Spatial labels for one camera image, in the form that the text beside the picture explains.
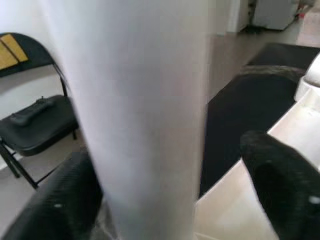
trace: gray floor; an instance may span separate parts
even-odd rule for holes
[[[294,44],[300,23],[295,22],[285,31],[268,31],[259,35],[240,34],[217,36],[213,44],[213,64],[210,70],[209,95],[213,97],[221,90],[250,58],[266,43],[279,42]],[[45,152],[24,158],[21,162],[26,169],[39,178],[53,169],[72,151],[84,144],[82,137],[74,141],[65,137]],[[7,170],[0,172],[0,236],[21,211],[35,191],[21,177],[19,179]]]

